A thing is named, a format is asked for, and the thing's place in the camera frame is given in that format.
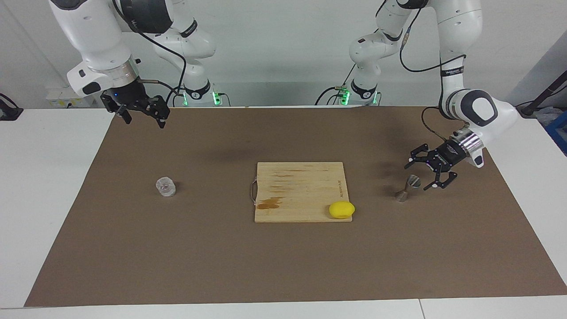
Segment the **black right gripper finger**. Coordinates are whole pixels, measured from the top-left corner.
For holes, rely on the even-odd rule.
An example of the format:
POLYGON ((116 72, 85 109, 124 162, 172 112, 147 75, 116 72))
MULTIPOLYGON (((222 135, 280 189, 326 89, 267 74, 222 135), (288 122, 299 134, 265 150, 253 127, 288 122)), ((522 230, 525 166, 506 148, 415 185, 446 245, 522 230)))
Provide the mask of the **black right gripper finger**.
POLYGON ((111 95, 107 94, 107 91, 102 92, 101 101, 109 113, 114 113, 116 116, 121 117, 126 124, 131 123, 132 117, 126 108, 126 105, 115 102, 111 95))
POLYGON ((161 95, 148 99, 148 115, 156 120, 160 129, 164 129, 170 109, 161 95))

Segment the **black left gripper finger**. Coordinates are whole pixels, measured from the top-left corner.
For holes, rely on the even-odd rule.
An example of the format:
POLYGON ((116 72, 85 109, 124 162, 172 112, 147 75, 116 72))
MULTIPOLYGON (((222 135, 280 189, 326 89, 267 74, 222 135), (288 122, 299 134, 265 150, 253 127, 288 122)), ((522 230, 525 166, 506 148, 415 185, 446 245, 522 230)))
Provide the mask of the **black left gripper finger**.
POLYGON ((424 191, 427 191, 431 188, 445 189, 458 176, 458 174, 456 174, 456 172, 453 172, 453 171, 450 171, 450 170, 449 171, 433 170, 433 172, 434 172, 434 180, 433 180, 433 182, 424 186, 424 188, 423 188, 424 191), (447 175, 445 180, 441 180, 442 175, 447 175))
POLYGON ((420 145, 410 152, 408 163, 404 165, 404 169, 409 169, 416 163, 424 163, 431 170, 437 170, 437 160, 434 159, 437 149, 430 149, 428 144, 420 145))

